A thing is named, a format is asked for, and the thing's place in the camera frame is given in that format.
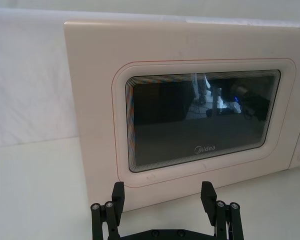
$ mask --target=bolt head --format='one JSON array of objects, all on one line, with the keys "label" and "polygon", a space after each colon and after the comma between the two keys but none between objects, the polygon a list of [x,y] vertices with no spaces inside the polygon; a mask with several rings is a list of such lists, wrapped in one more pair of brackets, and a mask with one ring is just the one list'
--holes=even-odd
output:
[{"label": "bolt head", "polygon": [[92,205],[92,207],[91,207],[93,210],[97,210],[98,208],[99,208],[99,205],[98,204],[94,204],[94,205]]},{"label": "bolt head", "polygon": [[154,236],[155,238],[159,236],[159,231],[158,230],[153,230],[151,232],[151,235]]},{"label": "bolt head", "polygon": [[113,206],[112,202],[108,202],[106,205],[105,205],[107,208],[111,208]]},{"label": "bolt head", "polygon": [[239,208],[239,206],[238,206],[237,204],[235,204],[235,203],[232,203],[232,204],[231,204],[231,207],[232,207],[233,209],[238,209],[238,208]]},{"label": "bolt head", "polygon": [[178,230],[176,232],[176,234],[179,236],[179,237],[184,237],[186,235],[185,231],[184,230]]},{"label": "bolt head", "polygon": [[221,201],[218,201],[217,205],[218,205],[220,208],[223,208],[223,207],[225,206]]}]

